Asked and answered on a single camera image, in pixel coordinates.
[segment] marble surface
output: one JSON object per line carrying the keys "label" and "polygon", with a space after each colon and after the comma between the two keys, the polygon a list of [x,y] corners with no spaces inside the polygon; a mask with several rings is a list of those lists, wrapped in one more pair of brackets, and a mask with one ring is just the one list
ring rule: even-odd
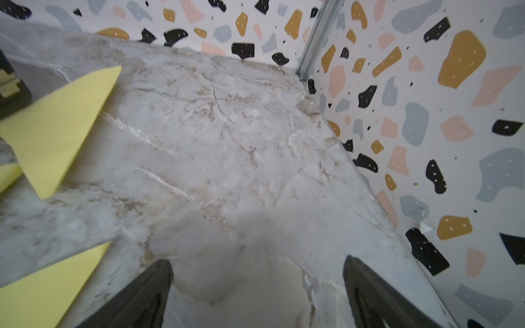
{"label": "marble surface", "polygon": [[164,327],[353,327],[348,254],[449,326],[293,71],[7,20],[0,31],[11,61],[57,86],[123,66],[57,194],[40,200],[21,178],[0,198],[0,286],[113,240],[61,327],[160,258],[175,274]]}

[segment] metal trim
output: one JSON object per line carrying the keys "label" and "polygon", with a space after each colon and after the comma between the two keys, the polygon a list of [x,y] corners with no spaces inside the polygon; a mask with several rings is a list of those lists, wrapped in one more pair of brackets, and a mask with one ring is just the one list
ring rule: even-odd
{"label": "metal trim", "polygon": [[308,42],[304,47],[301,62],[297,67],[296,74],[299,80],[306,82],[313,71],[313,66],[323,48],[322,40],[330,31],[330,27],[335,22],[335,17],[344,4],[344,0],[324,0],[319,12],[317,13],[316,22],[313,24],[312,31],[308,37]]}

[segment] yellow foam piece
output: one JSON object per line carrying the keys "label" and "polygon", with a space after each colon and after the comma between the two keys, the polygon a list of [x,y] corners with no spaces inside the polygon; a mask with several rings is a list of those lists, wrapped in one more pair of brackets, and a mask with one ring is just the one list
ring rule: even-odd
{"label": "yellow foam piece", "polygon": [[0,193],[23,174],[18,163],[0,166]]}
{"label": "yellow foam piece", "polygon": [[121,70],[89,73],[0,121],[0,137],[40,199],[56,192]]}
{"label": "yellow foam piece", "polygon": [[72,256],[0,289],[0,327],[55,328],[111,242]]}

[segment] terrazzo wallpaper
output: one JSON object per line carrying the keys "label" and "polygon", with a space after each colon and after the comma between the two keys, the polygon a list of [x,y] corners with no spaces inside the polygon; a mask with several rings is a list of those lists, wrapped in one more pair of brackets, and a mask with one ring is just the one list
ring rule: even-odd
{"label": "terrazzo wallpaper", "polygon": [[295,69],[320,0],[9,0],[0,13]]}
{"label": "terrazzo wallpaper", "polygon": [[525,2],[347,0],[308,88],[461,327],[525,322]]}

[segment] black device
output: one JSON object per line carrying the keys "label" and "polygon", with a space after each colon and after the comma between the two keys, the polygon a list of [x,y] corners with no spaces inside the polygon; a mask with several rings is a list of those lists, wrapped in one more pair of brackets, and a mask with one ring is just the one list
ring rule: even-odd
{"label": "black device", "polygon": [[[343,277],[357,328],[441,328],[360,259],[347,256]],[[158,260],[77,328],[159,328],[172,282]]]}
{"label": "black device", "polygon": [[77,328],[158,328],[172,282],[170,261],[157,260]]}
{"label": "black device", "polygon": [[0,50],[0,120],[28,106],[32,101],[31,92]]}

